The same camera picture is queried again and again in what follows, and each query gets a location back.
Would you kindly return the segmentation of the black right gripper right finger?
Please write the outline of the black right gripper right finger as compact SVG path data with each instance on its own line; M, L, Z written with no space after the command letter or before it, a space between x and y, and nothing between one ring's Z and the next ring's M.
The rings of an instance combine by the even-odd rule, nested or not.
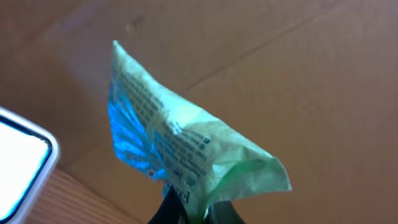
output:
M245 224L230 201L216 202L209 206L205 224Z

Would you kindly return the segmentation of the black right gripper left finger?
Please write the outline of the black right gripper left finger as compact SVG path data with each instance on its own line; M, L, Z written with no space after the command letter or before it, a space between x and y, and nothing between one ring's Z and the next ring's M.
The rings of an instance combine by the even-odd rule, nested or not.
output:
M148 224L188 224L187 213L173 186Z

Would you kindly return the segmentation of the teal snack bar wrapper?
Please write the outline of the teal snack bar wrapper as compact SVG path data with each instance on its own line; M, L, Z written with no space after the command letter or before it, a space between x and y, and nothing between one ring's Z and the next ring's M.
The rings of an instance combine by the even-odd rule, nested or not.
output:
M174 188L190 223L208 207L290 191L278 158L203 108L161 85L113 42L108 114L118 159Z

